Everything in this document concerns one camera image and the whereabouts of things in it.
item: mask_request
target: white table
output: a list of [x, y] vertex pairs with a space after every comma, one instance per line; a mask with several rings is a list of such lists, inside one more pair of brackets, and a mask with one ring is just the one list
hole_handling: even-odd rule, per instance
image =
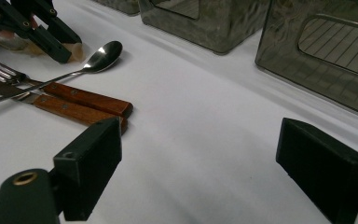
[[[329, 223], [275, 161], [282, 118], [358, 151], [358, 115], [258, 69], [261, 31], [217, 56], [139, 15], [89, 0], [54, 5], [88, 56], [111, 40], [124, 46], [112, 69], [63, 83], [134, 104], [123, 160], [87, 223]], [[82, 66], [1, 48], [0, 60], [39, 80]], [[50, 170], [53, 156], [86, 128], [31, 105], [0, 103], [0, 184], [22, 170]]]

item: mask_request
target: spoon bowl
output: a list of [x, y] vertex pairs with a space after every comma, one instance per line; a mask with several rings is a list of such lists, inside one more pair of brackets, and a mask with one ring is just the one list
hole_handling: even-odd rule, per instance
[[121, 45], [120, 42], [111, 41], [100, 47], [94, 54], [92, 54], [92, 56], [89, 58], [89, 60], [86, 62], [86, 64], [83, 66], [81, 70], [68, 73], [60, 77], [53, 78], [49, 81], [24, 89], [23, 91], [18, 91], [14, 94], [1, 96], [0, 102], [16, 96], [23, 95], [28, 91], [34, 91], [43, 88], [52, 82], [56, 82], [67, 77], [77, 77], [86, 73], [94, 74], [94, 73], [102, 72], [103, 70], [109, 68], [113, 63], [115, 63], [115, 61], [120, 56], [122, 50], [123, 50], [123, 46]]

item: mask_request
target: metal utensil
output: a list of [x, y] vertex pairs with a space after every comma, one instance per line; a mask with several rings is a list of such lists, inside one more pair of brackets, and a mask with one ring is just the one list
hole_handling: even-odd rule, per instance
[[[18, 92], [22, 92], [22, 89], [0, 82], [0, 95], [17, 94]], [[116, 115], [100, 110], [72, 104], [46, 94], [39, 95], [31, 91], [13, 97], [12, 99], [34, 105], [37, 108], [86, 125], [91, 125], [101, 119], [117, 117]], [[122, 132], [124, 132], [127, 129], [127, 121], [124, 118], [120, 119], [121, 129]]]
[[[0, 81], [5, 82], [8, 85], [26, 83], [28, 85], [35, 86], [43, 83], [41, 81], [30, 79], [26, 74], [2, 63], [0, 63]], [[101, 110], [124, 118], [128, 118], [133, 110], [133, 106], [130, 102], [118, 100], [94, 92], [82, 91], [57, 82], [52, 82], [39, 90], [59, 97], [65, 101]]]
[[123, 46], [118, 41], [111, 41], [104, 46], [100, 47], [86, 62], [86, 64], [83, 66], [83, 68], [79, 71], [75, 71], [72, 73], [68, 73], [66, 75], [53, 78], [47, 82], [43, 82], [41, 84], [35, 85], [33, 87], [27, 88], [22, 91], [18, 91], [16, 93], [12, 93], [9, 95], [4, 95], [0, 97], [0, 102], [4, 101], [6, 99], [10, 99], [16, 96], [20, 96], [28, 91], [34, 91], [40, 88], [43, 88], [47, 86], [48, 84], [52, 82], [59, 81], [61, 79], [67, 78], [67, 77], [77, 77], [86, 73], [98, 73], [106, 68], [110, 67], [120, 56], [120, 53], [123, 49]]

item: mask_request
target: knife handle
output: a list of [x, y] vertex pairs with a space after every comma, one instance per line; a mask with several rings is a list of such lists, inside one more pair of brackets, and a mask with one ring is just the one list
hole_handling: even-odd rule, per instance
[[126, 119], [130, 116], [133, 109], [130, 102], [118, 100], [90, 91], [82, 91], [57, 82], [48, 84], [42, 89], [42, 91], [62, 98], [65, 101], [101, 110], [109, 114], [118, 115]]
[[[50, 113], [86, 125], [91, 125], [101, 119], [117, 117], [117, 115], [109, 114], [83, 105], [66, 102], [64, 100], [45, 94], [42, 94], [38, 98], [36, 98], [36, 100], [34, 100], [34, 105]], [[127, 125], [127, 120], [125, 118], [120, 117], [121, 133], [124, 133], [127, 130]]]

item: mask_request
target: butter knife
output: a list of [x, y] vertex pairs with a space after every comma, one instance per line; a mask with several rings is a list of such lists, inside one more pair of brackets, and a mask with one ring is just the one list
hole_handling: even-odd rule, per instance
[[[0, 95], [15, 94], [20, 91], [22, 91], [22, 89], [0, 82]], [[55, 115], [59, 115], [86, 125], [91, 125], [102, 119], [118, 117], [117, 115], [109, 114], [101, 110], [70, 103], [46, 94], [39, 95], [30, 91], [20, 96], [13, 97], [12, 99], [22, 103], [34, 105], [37, 108], [46, 110]], [[121, 131], [124, 133], [127, 129], [128, 122], [122, 117], [120, 117], [120, 121]]]

